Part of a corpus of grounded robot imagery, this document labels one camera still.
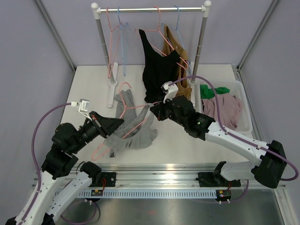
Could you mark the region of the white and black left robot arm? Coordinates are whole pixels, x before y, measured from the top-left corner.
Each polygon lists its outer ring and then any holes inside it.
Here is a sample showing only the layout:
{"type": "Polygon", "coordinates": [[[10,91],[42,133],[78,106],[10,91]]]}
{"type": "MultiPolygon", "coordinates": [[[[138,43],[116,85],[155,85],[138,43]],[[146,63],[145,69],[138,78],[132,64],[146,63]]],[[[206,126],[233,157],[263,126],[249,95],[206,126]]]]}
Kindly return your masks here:
{"type": "Polygon", "coordinates": [[[92,111],[79,128],[71,123],[59,125],[52,137],[52,147],[38,172],[38,183],[23,210],[7,220],[8,225],[53,225],[69,204],[88,186],[101,182],[101,168],[93,162],[82,165],[79,173],[55,195],[58,187],[78,161],[76,154],[96,137],[108,138],[124,123],[92,111]]]}

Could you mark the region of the blue hanger with mauve top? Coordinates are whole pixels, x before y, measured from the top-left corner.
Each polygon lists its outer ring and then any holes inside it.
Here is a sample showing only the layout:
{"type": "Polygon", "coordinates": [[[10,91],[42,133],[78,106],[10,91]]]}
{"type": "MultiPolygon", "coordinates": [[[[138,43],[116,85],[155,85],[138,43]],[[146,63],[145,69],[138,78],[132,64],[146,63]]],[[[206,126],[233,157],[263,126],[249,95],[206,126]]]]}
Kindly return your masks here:
{"type": "Polygon", "coordinates": [[[123,23],[120,19],[120,8],[117,10],[118,21],[119,21],[119,30],[120,30],[120,39],[121,39],[121,53],[122,53],[122,68],[123,75],[126,77],[127,74],[127,28],[128,24],[123,23]]]}

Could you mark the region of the mauve pink tank top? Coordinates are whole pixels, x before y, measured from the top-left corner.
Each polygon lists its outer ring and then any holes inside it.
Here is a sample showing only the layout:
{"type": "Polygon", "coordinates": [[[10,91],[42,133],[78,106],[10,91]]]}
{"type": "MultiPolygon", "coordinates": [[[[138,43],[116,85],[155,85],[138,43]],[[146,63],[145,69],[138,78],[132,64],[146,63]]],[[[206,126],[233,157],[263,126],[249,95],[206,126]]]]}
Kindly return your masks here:
{"type": "MultiPolygon", "coordinates": [[[[229,129],[235,130],[238,127],[243,103],[238,97],[228,93],[217,95],[217,98],[222,124],[229,129]]],[[[218,120],[216,98],[202,99],[201,103],[203,113],[218,120]]]]}

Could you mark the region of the black tank top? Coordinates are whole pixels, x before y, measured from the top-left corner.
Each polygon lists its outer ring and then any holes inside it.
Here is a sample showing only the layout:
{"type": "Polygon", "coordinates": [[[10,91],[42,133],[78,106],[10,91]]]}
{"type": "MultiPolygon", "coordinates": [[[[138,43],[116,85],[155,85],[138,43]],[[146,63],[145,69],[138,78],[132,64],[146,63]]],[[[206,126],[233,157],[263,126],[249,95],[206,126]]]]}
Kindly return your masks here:
{"type": "Polygon", "coordinates": [[[146,103],[154,103],[163,95],[161,86],[169,81],[176,81],[176,70],[180,56],[174,50],[167,56],[161,56],[150,45],[144,30],[139,29],[144,50],[145,67],[142,81],[146,89],[146,103]]]}

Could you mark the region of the pink wire hanger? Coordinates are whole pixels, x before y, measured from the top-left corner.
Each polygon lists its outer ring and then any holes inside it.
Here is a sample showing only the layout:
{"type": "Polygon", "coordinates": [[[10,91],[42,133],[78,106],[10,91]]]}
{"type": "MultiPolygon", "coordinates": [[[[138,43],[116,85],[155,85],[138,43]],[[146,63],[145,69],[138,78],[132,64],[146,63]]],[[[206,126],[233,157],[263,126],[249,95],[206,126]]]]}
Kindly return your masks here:
{"type": "Polygon", "coordinates": [[[112,25],[109,17],[109,8],[106,8],[106,17],[108,21],[108,26],[110,30],[110,36],[109,36],[109,52],[108,52],[108,57],[109,57],[109,66],[110,68],[108,69],[108,78],[113,78],[113,65],[116,60],[116,53],[119,47],[119,25],[115,24],[112,25]]]}

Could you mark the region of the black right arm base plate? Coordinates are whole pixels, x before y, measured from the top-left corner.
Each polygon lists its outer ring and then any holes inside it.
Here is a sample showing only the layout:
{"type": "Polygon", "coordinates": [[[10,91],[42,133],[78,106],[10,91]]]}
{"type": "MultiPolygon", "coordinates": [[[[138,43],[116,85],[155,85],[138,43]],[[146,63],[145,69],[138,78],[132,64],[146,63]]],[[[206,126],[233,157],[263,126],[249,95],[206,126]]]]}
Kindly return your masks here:
{"type": "Polygon", "coordinates": [[[221,175],[214,175],[213,172],[199,172],[195,178],[198,181],[199,186],[202,188],[211,188],[211,187],[241,187],[240,180],[228,181],[223,178],[221,175]]]}

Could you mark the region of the green tank top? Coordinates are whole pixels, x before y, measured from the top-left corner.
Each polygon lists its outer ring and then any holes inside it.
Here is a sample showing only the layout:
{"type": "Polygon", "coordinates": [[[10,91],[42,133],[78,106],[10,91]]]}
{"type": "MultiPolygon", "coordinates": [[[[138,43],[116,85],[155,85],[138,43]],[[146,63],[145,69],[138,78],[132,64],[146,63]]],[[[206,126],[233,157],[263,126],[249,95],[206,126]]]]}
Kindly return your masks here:
{"type": "Polygon", "coordinates": [[[209,88],[208,85],[206,84],[201,84],[200,85],[200,96],[202,99],[211,99],[214,98],[215,93],[217,93],[218,95],[221,94],[226,94],[229,93],[230,90],[226,87],[218,87],[214,89],[215,92],[213,91],[212,88],[209,88]]]}

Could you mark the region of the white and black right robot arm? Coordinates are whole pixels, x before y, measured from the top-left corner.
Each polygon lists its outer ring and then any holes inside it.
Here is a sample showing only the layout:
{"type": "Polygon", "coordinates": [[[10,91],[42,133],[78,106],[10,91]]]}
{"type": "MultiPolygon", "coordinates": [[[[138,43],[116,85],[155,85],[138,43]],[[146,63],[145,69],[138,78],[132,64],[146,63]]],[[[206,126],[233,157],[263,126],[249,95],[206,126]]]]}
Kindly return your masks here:
{"type": "Polygon", "coordinates": [[[218,144],[247,159],[240,163],[219,162],[212,173],[212,183],[223,186],[234,180],[256,180],[268,188],[278,187],[287,164],[280,142],[258,141],[221,128],[213,118],[197,112],[183,96],[159,102],[150,111],[158,121],[170,119],[184,127],[191,137],[218,144]]]}

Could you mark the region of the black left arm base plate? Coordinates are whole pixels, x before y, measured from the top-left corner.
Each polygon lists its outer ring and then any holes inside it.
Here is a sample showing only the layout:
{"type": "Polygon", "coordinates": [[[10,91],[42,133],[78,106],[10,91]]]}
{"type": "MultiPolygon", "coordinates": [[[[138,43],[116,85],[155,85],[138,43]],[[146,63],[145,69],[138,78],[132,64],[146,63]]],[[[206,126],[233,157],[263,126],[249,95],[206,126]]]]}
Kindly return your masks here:
{"type": "Polygon", "coordinates": [[[103,185],[105,185],[105,187],[109,187],[109,188],[115,187],[116,176],[117,176],[116,172],[102,172],[100,176],[100,180],[95,184],[92,184],[91,186],[103,187],[103,185]]]}

